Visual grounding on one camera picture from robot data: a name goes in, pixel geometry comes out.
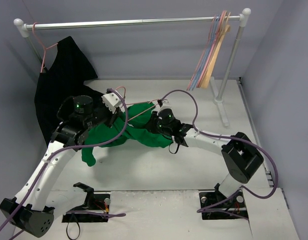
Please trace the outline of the green t shirt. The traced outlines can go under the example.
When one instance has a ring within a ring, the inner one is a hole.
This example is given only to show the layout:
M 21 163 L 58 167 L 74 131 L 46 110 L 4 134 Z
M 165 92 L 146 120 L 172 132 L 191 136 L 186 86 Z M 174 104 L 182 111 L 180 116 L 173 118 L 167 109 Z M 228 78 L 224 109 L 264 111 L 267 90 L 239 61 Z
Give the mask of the green t shirt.
M 139 117 L 128 122 L 125 132 L 115 141 L 104 145 L 105 148 L 115 147 L 124 144 L 127 140 L 136 140 L 139 143 L 151 148 L 168 147 L 172 141 L 160 134 L 153 134 L 145 129 L 146 123 L 149 121 L 152 110 L 145 112 Z M 128 116 L 137 114 L 138 110 L 128 110 Z M 112 127 L 107 127 L 101 124 L 91 129 L 88 138 L 85 141 L 86 145 L 95 145 L 102 142 L 107 142 L 116 137 L 122 130 L 125 124 L 125 114 L 122 114 L 116 119 Z

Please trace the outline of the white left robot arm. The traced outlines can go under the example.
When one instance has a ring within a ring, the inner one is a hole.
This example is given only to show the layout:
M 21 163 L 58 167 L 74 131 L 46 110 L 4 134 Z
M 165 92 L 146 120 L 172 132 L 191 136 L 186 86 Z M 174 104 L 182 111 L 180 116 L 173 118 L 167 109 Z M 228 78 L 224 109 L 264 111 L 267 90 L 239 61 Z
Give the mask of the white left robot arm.
M 86 95 L 70 96 L 61 104 L 60 124 L 52 134 L 47 150 L 32 176 L 13 198 L 4 198 L 0 210 L 6 217 L 0 231 L 11 224 L 37 238 L 50 229 L 55 218 L 76 207 L 90 209 L 94 189 L 77 182 L 69 190 L 53 192 L 58 177 L 77 151 L 86 145 L 88 132 L 100 124 L 113 124 L 126 107 L 121 94 L 109 89 L 99 104 Z

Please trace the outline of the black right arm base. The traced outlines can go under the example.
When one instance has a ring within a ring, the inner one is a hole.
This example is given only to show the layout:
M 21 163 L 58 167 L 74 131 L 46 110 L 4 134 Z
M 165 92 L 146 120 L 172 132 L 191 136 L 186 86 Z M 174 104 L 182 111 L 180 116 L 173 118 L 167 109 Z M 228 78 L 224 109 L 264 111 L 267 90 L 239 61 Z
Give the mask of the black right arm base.
M 232 196 L 225 197 L 218 191 L 219 184 L 214 190 L 199 192 L 202 220 L 236 220 L 249 219 L 246 203 L 241 190 Z

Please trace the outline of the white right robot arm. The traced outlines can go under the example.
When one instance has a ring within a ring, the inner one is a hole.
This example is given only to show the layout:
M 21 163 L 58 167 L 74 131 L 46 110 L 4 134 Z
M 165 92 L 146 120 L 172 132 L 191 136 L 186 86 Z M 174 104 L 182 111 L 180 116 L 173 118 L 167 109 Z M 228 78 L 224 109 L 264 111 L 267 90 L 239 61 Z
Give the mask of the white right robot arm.
M 229 173 L 215 186 L 215 200 L 221 206 L 233 200 L 233 193 L 247 184 L 264 162 L 257 148 L 233 139 L 249 141 L 244 133 L 238 132 L 229 139 L 226 136 L 209 137 L 207 132 L 199 132 L 191 124 L 176 119 L 170 108 L 154 111 L 145 127 L 150 133 L 170 137 L 179 146 L 196 147 L 223 157 Z

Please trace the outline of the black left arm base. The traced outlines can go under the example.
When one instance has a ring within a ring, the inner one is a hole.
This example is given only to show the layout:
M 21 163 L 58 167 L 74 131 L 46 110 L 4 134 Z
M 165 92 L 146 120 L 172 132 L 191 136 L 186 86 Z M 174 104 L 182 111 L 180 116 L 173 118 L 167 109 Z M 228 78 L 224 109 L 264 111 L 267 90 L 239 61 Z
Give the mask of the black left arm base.
M 108 218 L 91 213 L 78 213 L 78 211 L 96 211 L 100 213 L 109 213 L 109 193 L 95 193 L 94 189 L 84 183 L 77 182 L 74 188 L 83 190 L 86 197 L 82 204 L 72 208 L 75 213 L 67 213 L 62 217 L 62 223 L 107 223 Z

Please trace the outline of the black t shirt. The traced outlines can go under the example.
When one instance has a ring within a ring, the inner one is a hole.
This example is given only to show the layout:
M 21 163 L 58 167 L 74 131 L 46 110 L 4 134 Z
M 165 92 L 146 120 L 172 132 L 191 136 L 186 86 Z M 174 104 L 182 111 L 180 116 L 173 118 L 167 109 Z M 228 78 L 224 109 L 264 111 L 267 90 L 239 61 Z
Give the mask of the black t shirt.
M 60 123 L 56 114 L 66 98 L 86 95 L 93 98 L 94 105 L 103 104 L 103 93 L 84 84 L 97 78 L 92 64 L 71 36 L 58 42 L 55 60 L 47 72 L 39 75 L 34 97 L 37 121 L 46 144 Z

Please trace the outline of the beige plastic hanger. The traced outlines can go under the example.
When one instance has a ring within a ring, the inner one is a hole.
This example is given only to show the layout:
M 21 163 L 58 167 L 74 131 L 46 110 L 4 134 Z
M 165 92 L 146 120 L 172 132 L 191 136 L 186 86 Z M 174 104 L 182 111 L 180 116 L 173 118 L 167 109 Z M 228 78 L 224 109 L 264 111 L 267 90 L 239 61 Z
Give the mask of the beige plastic hanger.
M 207 88 L 210 82 L 210 78 L 220 51 L 220 47 L 226 35 L 226 32 L 230 30 L 230 26 L 228 25 L 228 20 L 230 16 L 230 12 L 224 10 L 219 18 L 218 25 L 216 26 L 216 30 L 211 35 L 209 47 L 209 53 L 207 55 L 206 63 L 203 67 L 203 71 L 201 73 L 198 87 L 199 88 Z

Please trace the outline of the metal clothes rack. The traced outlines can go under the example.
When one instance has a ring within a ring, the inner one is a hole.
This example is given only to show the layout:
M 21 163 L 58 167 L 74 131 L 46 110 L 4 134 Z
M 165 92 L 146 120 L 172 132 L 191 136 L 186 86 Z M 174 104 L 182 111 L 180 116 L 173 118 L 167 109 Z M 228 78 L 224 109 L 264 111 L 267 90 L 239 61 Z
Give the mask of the metal clothes rack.
M 251 15 L 251 9 L 245 8 L 239 15 L 230 15 L 229 21 L 238 21 L 239 28 L 232 46 L 231 54 L 229 57 L 229 61 L 225 70 L 224 77 L 222 79 L 222 83 L 220 88 L 217 88 L 215 79 L 211 75 L 210 82 L 208 86 L 211 86 L 212 93 L 214 96 L 214 104 L 216 105 L 221 122 L 224 127 L 228 127 L 230 125 L 225 107 L 223 94 L 225 91 L 225 87 L 227 81 L 229 79 L 229 74 L 231 72 L 231 68 L 233 66 L 233 62 L 239 47 L 239 43 L 241 41 L 244 29 L 247 25 L 248 19 Z M 131 20 L 107 20 L 107 21 L 85 21 L 85 22 L 67 22 L 67 23 L 43 23 L 43 24 L 26 24 L 23 20 L 17 18 L 13 20 L 13 25 L 17 28 L 20 35 L 29 43 L 29 46 L 32 48 L 33 53 L 36 55 L 36 58 L 41 63 L 40 71 L 45 71 L 47 68 L 45 67 L 45 56 L 46 51 L 54 46 L 55 44 L 46 47 L 42 41 L 37 37 L 37 41 L 43 48 L 43 55 L 41 56 L 37 51 L 36 47 L 32 43 L 30 39 L 30 34 L 35 35 L 35 30 L 58 30 L 58 29 L 79 29 L 79 28 L 96 28 L 96 27 L 120 27 L 120 26 L 133 26 L 133 25 L 153 25 L 153 24 L 166 24 L 166 23 L 182 23 L 182 22 L 210 22 L 212 23 L 213 17 L 187 17 L 187 18 L 157 18 L 157 19 L 131 19 Z

